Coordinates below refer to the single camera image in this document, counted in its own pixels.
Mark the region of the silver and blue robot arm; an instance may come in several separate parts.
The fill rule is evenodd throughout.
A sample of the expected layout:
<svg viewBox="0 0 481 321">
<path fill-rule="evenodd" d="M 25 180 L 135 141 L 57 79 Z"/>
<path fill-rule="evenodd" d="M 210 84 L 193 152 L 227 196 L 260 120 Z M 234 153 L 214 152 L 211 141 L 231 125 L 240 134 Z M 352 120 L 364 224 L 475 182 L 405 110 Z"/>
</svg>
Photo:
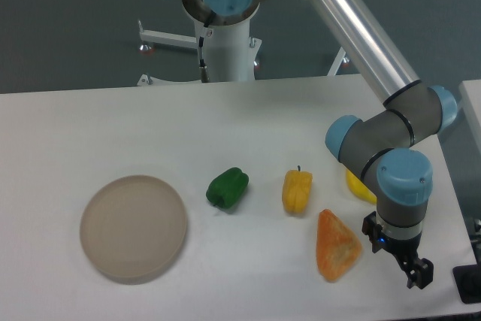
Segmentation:
<svg viewBox="0 0 481 321">
<path fill-rule="evenodd" d="M 182 0 L 195 24 L 194 47 L 204 83 L 254 77 L 253 40 L 236 26 L 248 26 L 266 0 Z M 362 231 L 373 251 L 391 253 L 409 287 L 433 280 L 431 261 L 419 258 L 422 224 L 433 188 L 431 163 L 413 146 L 456 118 L 454 96 L 441 86 L 427 87 L 392 43 L 362 0 L 305 0 L 323 19 L 360 71 L 384 111 L 363 121 L 336 120 L 325 144 L 331 154 L 376 197 L 377 209 Z"/>
</svg>

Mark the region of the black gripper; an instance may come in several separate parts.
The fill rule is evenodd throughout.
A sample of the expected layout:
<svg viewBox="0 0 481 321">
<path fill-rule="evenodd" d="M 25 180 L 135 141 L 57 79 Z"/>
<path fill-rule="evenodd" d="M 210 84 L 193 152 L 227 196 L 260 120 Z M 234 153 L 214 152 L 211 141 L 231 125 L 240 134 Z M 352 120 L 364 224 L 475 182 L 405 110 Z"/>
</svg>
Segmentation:
<svg viewBox="0 0 481 321">
<path fill-rule="evenodd" d="M 385 221 L 377 212 L 372 212 L 363 220 L 362 233 L 368 237 L 373 253 L 384 250 L 394 256 L 407 276 L 408 289 L 414 286 L 424 289 L 433 281 L 433 263 L 426 258 L 420 259 L 417 253 L 422 223 L 398 227 Z"/>
</svg>

